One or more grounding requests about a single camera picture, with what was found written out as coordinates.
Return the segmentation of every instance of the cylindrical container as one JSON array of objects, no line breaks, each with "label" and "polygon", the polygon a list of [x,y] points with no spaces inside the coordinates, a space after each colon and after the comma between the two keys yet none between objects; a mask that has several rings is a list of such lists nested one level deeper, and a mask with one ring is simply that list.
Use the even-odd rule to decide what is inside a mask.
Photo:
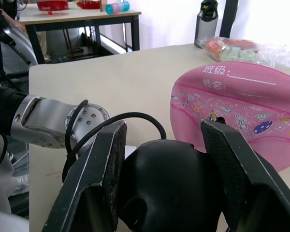
[{"label": "cylindrical container", "polygon": [[216,0],[204,0],[197,16],[194,45],[200,48],[200,41],[215,36],[218,22],[218,3]]},{"label": "cylindrical container", "polygon": [[120,3],[108,4],[105,7],[105,11],[109,15],[117,14],[120,12],[128,11],[130,9],[130,4],[127,1]]}]

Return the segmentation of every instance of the red tray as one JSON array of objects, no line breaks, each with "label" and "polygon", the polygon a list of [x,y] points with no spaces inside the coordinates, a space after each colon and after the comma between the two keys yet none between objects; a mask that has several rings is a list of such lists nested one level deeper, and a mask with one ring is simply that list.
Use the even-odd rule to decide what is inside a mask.
[{"label": "red tray", "polygon": [[66,1],[39,1],[37,2],[40,11],[62,11],[69,8]]},{"label": "red tray", "polygon": [[78,2],[77,5],[82,9],[100,9],[99,1],[83,1]]}]

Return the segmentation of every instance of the white table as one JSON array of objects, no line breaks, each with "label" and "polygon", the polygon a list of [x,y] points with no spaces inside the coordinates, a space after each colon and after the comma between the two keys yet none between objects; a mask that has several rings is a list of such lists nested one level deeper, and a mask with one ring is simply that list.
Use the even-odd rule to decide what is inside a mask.
[{"label": "white table", "polygon": [[53,11],[52,15],[41,12],[37,4],[28,4],[20,11],[20,21],[26,25],[27,33],[32,44],[33,51],[39,64],[45,64],[41,47],[36,35],[37,31],[49,31],[58,29],[70,29],[81,27],[95,27],[98,46],[101,46],[99,26],[111,24],[131,23],[132,50],[140,50],[139,15],[141,12],[129,10],[119,14],[108,15],[99,9],[84,10],[69,2],[69,9]]},{"label": "white table", "polygon": [[[192,44],[169,46],[123,55],[38,65],[29,71],[30,94],[79,104],[99,104],[110,116],[129,111],[147,113],[174,139],[170,123],[170,96],[174,82],[185,72],[215,62]],[[142,119],[127,119],[127,145],[158,139],[157,129]],[[61,187],[66,160],[64,149],[30,146],[30,231],[41,231]],[[281,172],[290,187],[290,168]],[[225,232],[222,218],[218,232]],[[129,231],[122,224],[119,232]]]}]

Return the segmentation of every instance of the table leg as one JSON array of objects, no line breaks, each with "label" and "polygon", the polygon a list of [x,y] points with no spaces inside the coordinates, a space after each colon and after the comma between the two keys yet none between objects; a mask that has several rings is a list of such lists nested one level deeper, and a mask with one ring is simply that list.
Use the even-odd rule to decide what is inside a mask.
[{"label": "table leg", "polygon": [[140,50],[139,16],[132,16],[131,22],[132,51]]},{"label": "table leg", "polygon": [[101,35],[99,26],[95,26],[96,40],[98,45],[98,55],[101,56]]},{"label": "table leg", "polygon": [[39,39],[37,36],[37,32],[35,30],[34,25],[26,25],[26,30],[35,54],[35,57],[37,58],[37,61],[39,64],[45,64],[45,59],[43,56],[43,52],[39,43]]}]

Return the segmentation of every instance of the plastic bag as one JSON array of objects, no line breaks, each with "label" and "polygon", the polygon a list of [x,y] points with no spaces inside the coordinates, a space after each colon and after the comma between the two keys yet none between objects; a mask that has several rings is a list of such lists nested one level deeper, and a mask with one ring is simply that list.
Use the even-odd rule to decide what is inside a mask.
[{"label": "plastic bag", "polygon": [[200,46],[209,51],[216,61],[245,61],[272,68],[290,67],[290,51],[286,45],[215,37],[202,40]]}]

